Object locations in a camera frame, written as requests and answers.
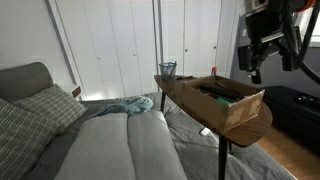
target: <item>wooden floor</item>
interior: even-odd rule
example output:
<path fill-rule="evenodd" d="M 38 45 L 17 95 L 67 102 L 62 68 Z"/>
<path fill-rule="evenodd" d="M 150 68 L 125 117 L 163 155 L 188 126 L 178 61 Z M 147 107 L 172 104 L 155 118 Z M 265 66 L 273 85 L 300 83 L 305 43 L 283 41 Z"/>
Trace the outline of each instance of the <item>wooden floor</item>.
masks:
<path fill-rule="evenodd" d="M 320 157 L 276 128 L 258 144 L 299 180 L 320 180 Z"/>

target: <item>pillow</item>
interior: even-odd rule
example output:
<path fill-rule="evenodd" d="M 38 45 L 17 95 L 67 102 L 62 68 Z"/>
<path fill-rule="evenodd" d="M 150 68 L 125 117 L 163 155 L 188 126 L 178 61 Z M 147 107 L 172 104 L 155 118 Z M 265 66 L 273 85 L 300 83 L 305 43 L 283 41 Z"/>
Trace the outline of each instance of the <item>pillow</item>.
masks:
<path fill-rule="evenodd" d="M 20 179 L 58 131 L 56 122 L 0 99 L 0 179 Z"/>
<path fill-rule="evenodd" d="M 86 107 L 64 92 L 57 84 L 31 97 L 15 101 L 13 104 L 57 122 L 60 126 L 59 133 L 65 131 L 87 111 Z"/>

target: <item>gray comforter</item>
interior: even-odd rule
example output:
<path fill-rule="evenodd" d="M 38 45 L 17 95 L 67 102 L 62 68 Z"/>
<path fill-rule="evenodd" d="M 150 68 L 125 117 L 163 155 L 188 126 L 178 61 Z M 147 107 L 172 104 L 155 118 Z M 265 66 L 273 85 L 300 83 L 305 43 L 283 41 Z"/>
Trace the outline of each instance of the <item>gray comforter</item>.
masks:
<path fill-rule="evenodd" d="M 160 107 L 161 93 L 145 95 L 154 101 L 153 109 Z M 24 180 L 52 180 L 84 121 L 99 108 L 116 100 L 82 102 L 89 109 L 72 124 L 62 136 L 51 141 Z M 203 126 L 193 120 L 169 98 L 166 99 L 164 115 L 168 123 L 180 161 L 190 180 L 217 179 L 218 173 L 218 136 L 210 133 L 203 137 L 199 134 Z M 226 179 L 295 179 L 257 144 L 247 148 L 232 146 L 228 154 Z"/>

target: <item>white closet door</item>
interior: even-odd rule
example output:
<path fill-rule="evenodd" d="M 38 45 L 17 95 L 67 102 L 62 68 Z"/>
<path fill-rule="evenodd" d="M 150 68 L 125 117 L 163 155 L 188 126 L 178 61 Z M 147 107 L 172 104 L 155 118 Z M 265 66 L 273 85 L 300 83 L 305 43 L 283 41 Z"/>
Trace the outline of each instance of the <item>white closet door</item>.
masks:
<path fill-rule="evenodd" d="M 107 98 L 82 0 L 56 0 L 86 99 Z"/>
<path fill-rule="evenodd" d="M 215 66 L 220 8 L 221 0 L 185 1 L 185 75 L 207 76 Z"/>
<path fill-rule="evenodd" d="M 83 0 L 97 62 L 109 99 L 124 97 L 120 64 L 107 0 Z"/>
<path fill-rule="evenodd" d="M 131 1 L 142 93 L 158 91 L 152 0 Z"/>
<path fill-rule="evenodd" d="M 164 61 L 177 61 L 176 74 L 182 75 L 184 71 L 184 1 L 161 0 L 161 15 Z"/>
<path fill-rule="evenodd" d="M 110 15 L 126 96 L 140 95 L 140 64 L 130 0 L 110 0 Z"/>

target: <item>cardboard box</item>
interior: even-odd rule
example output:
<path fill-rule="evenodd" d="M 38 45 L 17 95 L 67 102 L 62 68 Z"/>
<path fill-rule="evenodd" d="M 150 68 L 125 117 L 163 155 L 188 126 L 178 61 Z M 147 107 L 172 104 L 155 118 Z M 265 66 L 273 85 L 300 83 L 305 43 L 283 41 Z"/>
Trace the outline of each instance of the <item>cardboard box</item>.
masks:
<path fill-rule="evenodd" d="M 232 89 L 244 98 L 231 104 L 224 104 L 198 89 L 200 85 L 212 83 Z M 224 133 L 258 115 L 264 90 L 248 86 L 220 76 L 209 76 L 183 83 L 182 103 L 219 133 Z"/>

